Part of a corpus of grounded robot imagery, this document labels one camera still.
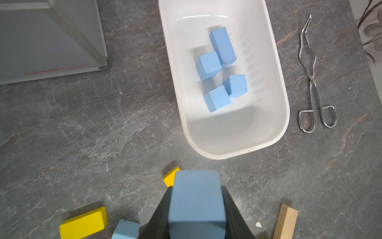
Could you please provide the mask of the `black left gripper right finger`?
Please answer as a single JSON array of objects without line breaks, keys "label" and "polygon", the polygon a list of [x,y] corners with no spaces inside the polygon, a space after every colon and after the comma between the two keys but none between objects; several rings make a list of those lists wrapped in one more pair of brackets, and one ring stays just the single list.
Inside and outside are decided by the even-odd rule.
[{"label": "black left gripper right finger", "polygon": [[221,190],[227,220],[225,238],[255,239],[255,236],[248,228],[228,189],[225,186],[221,186]]}]

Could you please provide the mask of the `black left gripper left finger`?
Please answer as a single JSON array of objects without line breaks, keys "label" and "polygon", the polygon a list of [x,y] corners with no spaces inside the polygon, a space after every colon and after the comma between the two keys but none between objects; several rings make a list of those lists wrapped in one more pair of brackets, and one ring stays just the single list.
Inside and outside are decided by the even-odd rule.
[{"label": "black left gripper left finger", "polygon": [[140,233],[141,239],[169,239],[169,210],[173,187],[169,187],[160,201],[145,229]]}]

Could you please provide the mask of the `blue cube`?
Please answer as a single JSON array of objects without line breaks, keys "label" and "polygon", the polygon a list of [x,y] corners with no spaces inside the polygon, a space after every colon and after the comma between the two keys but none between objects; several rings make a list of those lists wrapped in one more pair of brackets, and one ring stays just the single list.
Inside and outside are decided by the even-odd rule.
[{"label": "blue cube", "polygon": [[230,97],[223,85],[204,95],[204,100],[211,113],[231,103]]},{"label": "blue cube", "polygon": [[168,216],[171,239],[223,239],[227,218],[219,174],[213,170],[178,171]]},{"label": "blue cube", "polygon": [[196,68],[201,80],[216,76],[222,69],[216,51],[199,56]]},{"label": "blue cube", "polygon": [[237,98],[248,92],[246,76],[241,75],[230,75],[223,82],[223,86],[229,98]]},{"label": "blue cube", "polygon": [[137,239],[140,224],[121,219],[114,230],[111,239]]}]

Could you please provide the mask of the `long blue block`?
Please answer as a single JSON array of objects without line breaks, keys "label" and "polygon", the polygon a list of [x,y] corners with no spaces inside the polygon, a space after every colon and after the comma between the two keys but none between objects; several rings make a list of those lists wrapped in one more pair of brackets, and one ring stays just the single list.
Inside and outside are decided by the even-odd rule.
[{"label": "long blue block", "polygon": [[237,60],[229,34],[225,27],[212,30],[210,33],[210,40],[214,50],[217,52],[222,67],[231,65]]}]

